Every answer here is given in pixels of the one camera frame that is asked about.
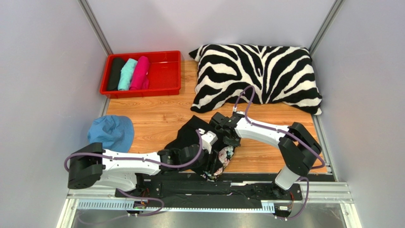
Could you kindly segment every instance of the wood tabletop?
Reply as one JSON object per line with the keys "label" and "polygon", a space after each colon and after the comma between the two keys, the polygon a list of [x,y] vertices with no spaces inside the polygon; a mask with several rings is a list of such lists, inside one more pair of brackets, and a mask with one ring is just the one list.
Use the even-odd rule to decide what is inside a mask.
{"label": "wood tabletop", "polygon": [[[207,113],[190,111],[195,97],[194,87],[197,78],[197,63],[182,62],[182,88],[179,95],[151,96],[125,99],[111,99],[108,115],[128,116],[134,124],[135,137],[129,153],[150,153],[163,149],[177,136],[177,131],[193,116],[209,122],[216,112],[225,116],[232,115],[233,104]],[[238,105],[244,111],[246,104]],[[252,104],[249,117],[276,125],[302,123],[317,139],[311,115],[286,104]],[[284,160],[278,149],[250,139],[242,139],[241,147],[236,148],[225,172],[279,172]],[[326,168],[313,172],[325,173]]]}

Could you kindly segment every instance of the blue bucket hat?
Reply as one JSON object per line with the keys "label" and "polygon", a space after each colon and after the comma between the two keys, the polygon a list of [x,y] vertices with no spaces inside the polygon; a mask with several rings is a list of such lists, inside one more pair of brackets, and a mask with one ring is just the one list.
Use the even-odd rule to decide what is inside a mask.
{"label": "blue bucket hat", "polygon": [[134,139],[134,126],[126,116],[105,115],[93,121],[87,138],[90,143],[103,143],[103,149],[127,153]]}

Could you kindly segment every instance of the gray wall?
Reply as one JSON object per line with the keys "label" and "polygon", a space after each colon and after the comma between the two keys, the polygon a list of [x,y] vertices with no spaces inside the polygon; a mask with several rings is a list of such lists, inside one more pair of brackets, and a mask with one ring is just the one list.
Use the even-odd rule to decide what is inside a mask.
{"label": "gray wall", "polygon": [[365,228],[404,227],[405,2],[347,0],[315,52],[320,116]]}
{"label": "gray wall", "polygon": [[106,54],[75,0],[2,0],[0,34],[0,227],[55,227]]}
{"label": "gray wall", "polygon": [[309,47],[333,0],[89,0],[114,53],[203,44]]}

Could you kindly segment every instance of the rolled cloth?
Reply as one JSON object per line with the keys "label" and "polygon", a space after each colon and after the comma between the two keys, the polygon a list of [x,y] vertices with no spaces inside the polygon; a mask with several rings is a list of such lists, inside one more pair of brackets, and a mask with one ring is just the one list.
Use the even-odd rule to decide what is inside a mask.
{"label": "rolled cloth", "polygon": [[147,73],[149,71],[149,59],[145,56],[141,56],[138,59],[136,64],[134,74],[132,76],[132,82],[129,87],[129,90],[138,90],[138,89],[148,89],[149,88],[149,79]]}
{"label": "rolled cloth", "polygon": [[129,90],[131,85],[132,75],[138,61],[135,59],[128,59],[124,67],[121,69],[121,78],[118,83],[118,90]]}
{"label": "rolled cloth", "polygon": [[121,69],[125,65],[125,60],[120,57],[113,59],[110,70],[110,78],[108,79],[107,91],[118,90],[119,79],[121,78]]}

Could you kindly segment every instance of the black and white stripe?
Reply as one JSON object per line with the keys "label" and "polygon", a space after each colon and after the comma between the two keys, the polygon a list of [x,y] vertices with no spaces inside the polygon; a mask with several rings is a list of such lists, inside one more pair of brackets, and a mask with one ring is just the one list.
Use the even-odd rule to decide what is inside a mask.
{"label": "black and white stripe", "polygon": [[[304,47],[204,45],[189,53],[198,63],[192,111],[204,113],[234,103],[241,91],[255,87],[255,104],[284,102],[321,114],[312,58]],[[242,96],[245,102],[251,96]]]}

